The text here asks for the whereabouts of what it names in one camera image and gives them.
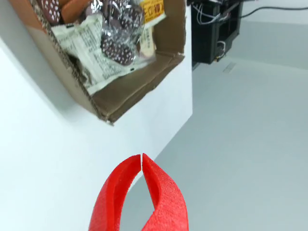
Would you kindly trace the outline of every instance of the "food wrapper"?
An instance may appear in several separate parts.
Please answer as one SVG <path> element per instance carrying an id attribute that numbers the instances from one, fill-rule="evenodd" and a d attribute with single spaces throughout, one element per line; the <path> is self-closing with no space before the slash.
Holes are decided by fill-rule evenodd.
<path id="1" fill-rule="evenodd" d="M 102 26 L 102 15 L 94 14 L 80 25 L 52 27 L 62 49 L 79 60 L 78 65 L 86 78 L 84 86 L 91 95 L 116 78 L 141 69 L 155 60 L 139 57 L 137 49 L 130 65 L 124 66 L 111 60 L 101 48 Z"/>
<path id="2" fill-rule="evenodd" d="M 166 18 L 164 0 L 139 0 L 144 10 L 144 28 L 151 28 Z"/>

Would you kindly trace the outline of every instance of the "cable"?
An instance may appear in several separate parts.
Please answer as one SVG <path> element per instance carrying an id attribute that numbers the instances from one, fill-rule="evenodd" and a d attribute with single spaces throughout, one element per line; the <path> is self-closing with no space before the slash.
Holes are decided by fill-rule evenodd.
<path id="1" fill-rule="evenodd" d="M 241 19 L 241 18 L 246 18 L 249 17 L 250 15 L 252 15 L 253 13 L 259 11 L 259 10 L 280 10 L 280 11 L 306 11 L 308 10 L 308 6 L 307 7 L 297 7 L 297 8 L 292 8 L 292 7 L 276 7 L 276 6 L 262 6 L 259 8 L 256 8 L 254 11 L 251 11 L 248 14 L 245 14 L 241 17 L 238 17 L 236 19 Z"/>
<path id="2" fill-rule="evenodd" d="M 227 45 L 226 45 L 226 42 L 224 42 L 224 41 L 217 41 L 217 43 L 221 43 L 223 45 L 222 55 L 216 57 L 216 59 L 219 60 L 226 54 L 226 46 Z"/>
<path id="3" fill-rule="evenodd" d="M 220 18 L 220 14 L 218 14 L 216 16 L 212 16 L 212 15 L 208 15 L 206 13 L 203 13 L 203 4 L 200 4 L 199 8 L 197 8 L 195 5 L 192 5 L 192 6 L 198 12 L 198 14 L 197 14 L 197 22 L 198 22 L 199 25 L 212 24 L 212 23 L 216 22 Z M 208 22 L 202 22 L 202 16 L 206 16 L 206 17 L 212 18 L 212 20 L 208 21 Z"/>
<path id="4" fill-rule="evenodd" d="M 257 11 L 260 11 L 260 10 L 281 10 L 281 11 L 305 11 L 305 10 L 308 10 L 308 7 L 276 7 L 276 6 L 262 6 L 262 7 L 259 7 L 253 11 L 251 11 L 250 13 L 248 14 L 245 14 L 245 15 L 242 15 L 240 17 L 237 17 L 237 18 L 230 18 L 229 15 L 225 16 L 224 18 L 221 18 L 218 20 L 218 18 L 221 16 L 221 14 L 218 14 L 217 16 L 212 16 L 212 15 L 208 15 L 208 14 L 205 14 L 202 12 L 202 9 L 203 9 L 203 5 L 200 4 L 200 7 L 199 9 L 194 6 L 194 4 L 192 4 L 193 8 L 195 10 L 198 11 L 198 14 L 197 14 L 197 22 L 198 24 L 200 25 L 209 25 L 209 24 L 215 24 L 215 23 L 221 23 L 222 21 L 237 21 L 239 19 L 242 19 L 242 18 L 246 18 L 246 17 L 249 17 L 251 16 L 252 14 L 254 14 L 255 12 Z M 210 17 L 212 18 L 211 21 L 209 22 L 206 22 L 206 23 L 203 23 L 202 20 L 201 20 L 201 16 L 207 16 L 207 17 Z"/>

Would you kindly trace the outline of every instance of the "gray wall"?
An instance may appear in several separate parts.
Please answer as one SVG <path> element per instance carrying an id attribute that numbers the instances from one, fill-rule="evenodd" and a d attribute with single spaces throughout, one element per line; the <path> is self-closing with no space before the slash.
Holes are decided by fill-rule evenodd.
<path id="1" fill-rule="evenodd" d="M 308 24 L 242 21 L 228 56 L 308 69 L 307 41 Z"/>
<path id="2" fill-rule="evenodd" d="M 308 71 L 228 59 L 193 74 L 194 114 L 155 160 L 178 184 L 191 231 L 308 230 Z M 153 211 L 144 178 L 121 230 Z"/>

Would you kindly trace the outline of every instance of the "white cable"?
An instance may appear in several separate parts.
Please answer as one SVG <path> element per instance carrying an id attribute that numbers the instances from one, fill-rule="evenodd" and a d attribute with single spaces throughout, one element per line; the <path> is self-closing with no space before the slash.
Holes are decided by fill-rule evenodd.
<path id="1" fill-rule="evenodd" d="M 215 18 L 215 16 L 208 15 L 208 14 L 206 14 L 206 13 L 201 12 L 194 4 L 192 4 L 192 6 L 194 7 L 194 9 L 195 9 L 196 11 L 198 11 L 198 13 L 201 13 L 203 16 L 206 16 L 206 17 L 209 17 L 209 18 Z"/>
<path id="2" fill-rule="evenodd" d="M 219 17 L 220 17 L 220 14 L 218 14 L 216 16 L 212 16 L 212 15 L 208 15 L 206 13 L 203 13 L 203 4 L 200 4 L 199 8 L 197 8 L 194 4 L 192 6 L 198 12 L 197 13 L 197 23 L 199 25 L 211 24 L 211 23 L 217 21 L 219 19 Z M 212 20 L 208 21 L 208 22 L 202 22 L 202 16 L 206 16 L 206 17 L 212 18 Z"/>
<path id="3" fill-rule="evenodd" d="M 220 59 L 226 54 L 226 43 L 224 41 L 218 41 L 217 43 L 221 43 L 223 45 L 223 54 L 221 56 L 218 56 L 217 58 Z"/>

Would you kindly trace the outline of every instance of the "red foam finger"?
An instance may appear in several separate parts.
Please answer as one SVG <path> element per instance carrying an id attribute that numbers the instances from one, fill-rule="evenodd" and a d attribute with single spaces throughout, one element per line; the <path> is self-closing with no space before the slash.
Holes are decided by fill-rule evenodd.
<path id="1" fill-rule="evenodd" d="M 89 231 L 119 231 L 121 213 L 129 187 L 141 171 L 140 155 L 119 164 L 109 175 L 96 200 Z"/>
<path id="2" fill-rule="evenodd" d="M 173 179 L 146 154 L 142 170 L 155 208 L 142 231 L 188 231 L 186 204 Z"/>

